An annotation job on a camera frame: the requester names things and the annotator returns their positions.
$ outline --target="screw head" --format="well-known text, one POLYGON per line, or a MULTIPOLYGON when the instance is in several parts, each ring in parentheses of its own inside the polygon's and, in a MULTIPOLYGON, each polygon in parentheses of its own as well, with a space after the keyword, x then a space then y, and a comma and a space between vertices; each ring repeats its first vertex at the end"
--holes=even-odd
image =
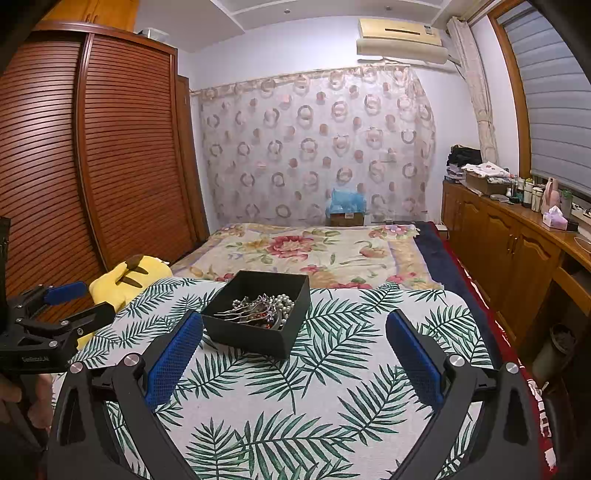
POLYGON ((463 367, 464 364, 466 363, 466 361, 464 360, 464 357, 460 356, 460 355, 452 355, 449 358, 449 362, 454 366, 454 367, 463 367))
POLYGON ((84 368, 84 364, 82 362, 74 362, 70 365, 70 372, 77 374, 82 371, 82 368, 84 368))
POLYGON ((134 365, 137 365, 138 362, 139 362, 139 355, 137 353, 130 353, 129 355, 127 355, 123 359, 123 363, 125 365, 127 365, 128 367, 132 367, 134 365))
POLYGON ((519 372, 519 366, 513 362, 509 362, 505 365, 505 368, 507 369, 507 371, 510 374, 516 374, 517 372, 519 372))

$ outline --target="wooden countertop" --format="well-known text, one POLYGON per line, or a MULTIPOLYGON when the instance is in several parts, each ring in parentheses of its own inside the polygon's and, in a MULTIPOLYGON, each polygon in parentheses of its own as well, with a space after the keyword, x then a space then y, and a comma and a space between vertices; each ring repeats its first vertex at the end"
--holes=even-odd
MULTIPOLYGON (((454 185, 467 193, 477 196, 476 193, 466 188, 464 185, 461 185, 459 183, 456 183, 454 185)), ((519 220, 521 223, 531 228, 532 230, 542 234, 552 243, 558 245, 562 250, 567 252, 571 257, 573 257, 579 263, 581 263, 581 265, 584 266, 585 269, 591 272, 591 255, 588 254, 583 248, 578 246, 578 244, 574 241, 574 237, 576 235, 582 236, 581 234, 576 232, 562 232, 555 229, 548 230, 548 228, 542 222, 541 213, 533 212, 531 209, 522 207, 521 205, 509 205, 508 203, 499 203, 485 196, 480 197, 480 199, 483 202, 492 205, 494 208, 502 212, 505 212, 506 214, 519 220)))

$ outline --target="window blind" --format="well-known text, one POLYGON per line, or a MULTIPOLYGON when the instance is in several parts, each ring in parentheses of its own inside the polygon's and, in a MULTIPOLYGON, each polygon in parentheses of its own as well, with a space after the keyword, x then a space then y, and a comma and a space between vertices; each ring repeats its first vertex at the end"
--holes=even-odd
POLYGON ((498 22, 515 52, 530 118, 531 171, 591 195, 591 84, 558 32, 523 2, 498 22))

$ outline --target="sheer curtain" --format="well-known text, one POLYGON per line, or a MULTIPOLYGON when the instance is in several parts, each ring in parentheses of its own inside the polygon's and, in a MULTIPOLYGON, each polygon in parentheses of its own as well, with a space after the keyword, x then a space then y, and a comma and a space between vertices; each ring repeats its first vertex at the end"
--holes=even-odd
POLYGON ((433 113, 406 65, 270 77, 198 92, 221 223, 322 225, 332 188, 368 209, 423 219, 433 113))
POLYGON ((499 155, 496 150, 495 129, 492 125, 491 99, 474 36, 467 22, 460 21, 457 17, 452 17, 447 23, 447 29, 466 73, 466 82, 478 121, 482 161, 497 164, 499 155))

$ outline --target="blanket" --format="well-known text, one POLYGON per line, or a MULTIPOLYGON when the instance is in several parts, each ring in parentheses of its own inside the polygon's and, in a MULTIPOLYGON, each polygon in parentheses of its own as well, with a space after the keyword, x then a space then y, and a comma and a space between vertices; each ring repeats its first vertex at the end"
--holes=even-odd
MULTIPOLYGON (((148 287, 99 330, 74 361, 115 365, 169 332, 188 309, 200 311, 223 283, 166 278, 148 287)), ((157 409, 201 479, 387 479, 425 428, 421 404, 385 337, 400 308, 446 352, 490 367, 482 335, 456 294, 312 289, 311 306, 289 359, 212 342, 204 333, 170 402, 157 409)), ((63 375, 54 383, 57 400, 63 375)), ((149 478, 117 404, 116 435, 134 472, 149 478)), ((478 417, 472 404, 440 476, 459 467, 478 417)))
POLYGON ((176 277, 225 281, 239 270, 305 273, 312 288, 441 288, 414 237, 415 225, 347 228, 238 223, 214 233, 172 266, 176 277))

